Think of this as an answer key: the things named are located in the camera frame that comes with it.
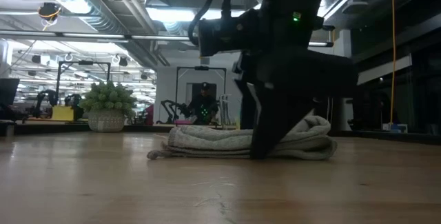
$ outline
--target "gray towel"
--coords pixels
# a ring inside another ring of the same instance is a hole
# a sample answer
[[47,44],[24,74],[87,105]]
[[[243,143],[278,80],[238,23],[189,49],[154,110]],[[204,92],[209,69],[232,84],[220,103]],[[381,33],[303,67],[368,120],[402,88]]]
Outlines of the gray towel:
[[[329,159],[337,143],[327,136],[331,124],[320,116],[306,116],[269,154],[306,160]],[[186,156],[203,158],[249,158],[253,130],[221,131],[203,126],[173,128],[163,150],[153,150],[147,158]]]

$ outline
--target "white plant pot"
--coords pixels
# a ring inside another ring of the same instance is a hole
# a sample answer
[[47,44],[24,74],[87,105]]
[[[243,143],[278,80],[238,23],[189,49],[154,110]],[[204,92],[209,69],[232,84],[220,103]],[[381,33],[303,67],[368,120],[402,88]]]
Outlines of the white plant pot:
[[124,128],[121,110],[98,110],[89,113],[89,128],[95,132],[120,132]]

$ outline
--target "cap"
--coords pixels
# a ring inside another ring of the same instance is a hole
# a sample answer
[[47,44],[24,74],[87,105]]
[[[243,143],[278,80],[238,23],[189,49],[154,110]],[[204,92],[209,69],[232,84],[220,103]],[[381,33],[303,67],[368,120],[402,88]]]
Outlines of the cap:
[[202,90],[209,90],[209,83],[203,82],[202,83]]

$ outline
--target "potted plant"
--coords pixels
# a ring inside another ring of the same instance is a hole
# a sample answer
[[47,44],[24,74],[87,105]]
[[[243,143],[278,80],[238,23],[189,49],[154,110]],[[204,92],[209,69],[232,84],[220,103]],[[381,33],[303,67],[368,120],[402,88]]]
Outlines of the potted plant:
[[119,132],[124,128],[125,116],[133,116],[136,98],[132,90],[113,82],[93,83],[92,89],[80,101],[80,108],[89,112],[89,127],[95,132]]

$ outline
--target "wooden table surface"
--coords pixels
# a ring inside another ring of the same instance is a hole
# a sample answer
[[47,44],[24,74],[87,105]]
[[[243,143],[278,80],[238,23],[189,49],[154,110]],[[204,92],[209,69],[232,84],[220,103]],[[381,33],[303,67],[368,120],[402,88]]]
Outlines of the wooden table surface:
[[0,223],[441,223],[441,146],[343,138],[330,161],[148,161],[165,135],[2,139]]

